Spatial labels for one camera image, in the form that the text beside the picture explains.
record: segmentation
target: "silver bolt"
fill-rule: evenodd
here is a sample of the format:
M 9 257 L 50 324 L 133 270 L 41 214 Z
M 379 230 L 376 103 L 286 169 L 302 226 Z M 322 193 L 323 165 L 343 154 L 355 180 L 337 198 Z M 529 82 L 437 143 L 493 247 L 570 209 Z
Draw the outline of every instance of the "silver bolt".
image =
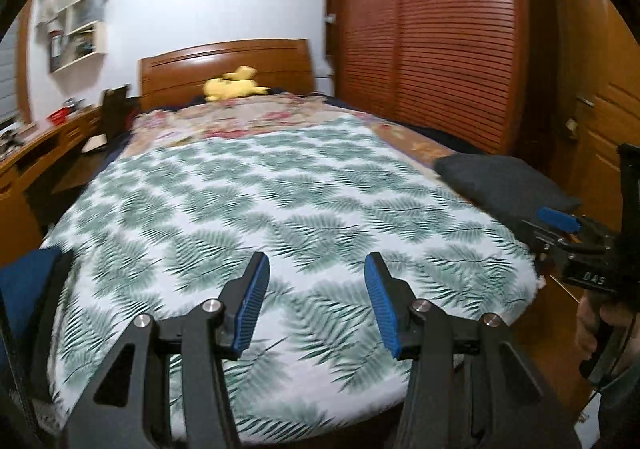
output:
M 207 299 L 202 303 L 202 309 L 209 313 L 217 312 L 221 307 L 222 303 L 217 299 Z
M 495 328 L 502 323 L 502 319 L 497 314 L 488 313 L 482 316 L 482 322 L 487 326 L 491 326 L 491 328 Z
M 411 308 L 417 312 L 425 313 L 431 308 L 431 302 L 427 301 L 427 299 L 416 299 L 411 303 Z
M 140 314 L 133 319 L 133 324 L 135 324 L 138 328 L 144 328 L 151 322 L 151 317 L 147 314 Z

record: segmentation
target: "gray pillow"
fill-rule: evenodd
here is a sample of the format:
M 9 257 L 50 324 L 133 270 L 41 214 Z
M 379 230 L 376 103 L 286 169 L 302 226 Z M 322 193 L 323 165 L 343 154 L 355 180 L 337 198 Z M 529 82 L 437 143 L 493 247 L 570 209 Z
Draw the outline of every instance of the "gray pillow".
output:
M 522 220 L 544 226 L 537 217 L 542 207 L 571 213 L 582 203 L 511 156 L 458 153 L 436 160 L 434 169 L 454 191 L 509 227 L 525 243 L 530 230 Z

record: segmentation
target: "green leaf pattern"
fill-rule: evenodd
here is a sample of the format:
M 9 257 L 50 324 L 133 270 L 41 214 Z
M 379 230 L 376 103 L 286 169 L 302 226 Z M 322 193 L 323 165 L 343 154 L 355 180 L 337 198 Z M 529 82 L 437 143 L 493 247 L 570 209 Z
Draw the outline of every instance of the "green leaf pattern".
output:
M 55 244 L 78 252 L 49 365 L 63 416 L 136 314 L 181 315 L 240 276 L 254 251 L 269 255 L 254 340 L 225 362 L 247 443 L 311 437 L 402 400 L 410 364 L 382 344 L 364 285 L 369 252 L 461 317 L 494 311 L 511 323 L 537 288 L 508 229 L 351 116 L 116 160 L 47 236 Z M 184 438 L 180 371 L 174 356 L 172 429 Z

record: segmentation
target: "human hand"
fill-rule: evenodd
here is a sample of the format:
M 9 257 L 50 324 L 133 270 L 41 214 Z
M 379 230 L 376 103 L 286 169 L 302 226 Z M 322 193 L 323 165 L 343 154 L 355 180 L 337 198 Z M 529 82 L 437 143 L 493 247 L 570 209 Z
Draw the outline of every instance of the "human hand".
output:
M 576 314 L 575 345 L 580 350 L 582 358 L 590 358 L 598 345 L 595 333 L 598 331 L 600 319 L 614 327 L 629 328 L 634 313 L 623 303 L 605 303 L 600 306 L 599 314 L 594 309 L 589 292 L 585 292 L 578 304 Z M 625 352 L 620 356 L 613 375 L 622 373 L 640 355 L 640 318 L 637 318 L 634 331 L 629 337 Z

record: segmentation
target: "sliding closet door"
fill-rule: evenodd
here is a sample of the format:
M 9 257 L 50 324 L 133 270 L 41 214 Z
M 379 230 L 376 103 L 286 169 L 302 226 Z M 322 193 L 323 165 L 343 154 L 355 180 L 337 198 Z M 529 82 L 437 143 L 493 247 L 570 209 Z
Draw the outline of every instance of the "sliding closet door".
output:
M 340 0 L 338 96 L 392 117 L 396 0 Z
M 524 83 L 522 1 L 399 0 L 398 120 L 508 150 Z

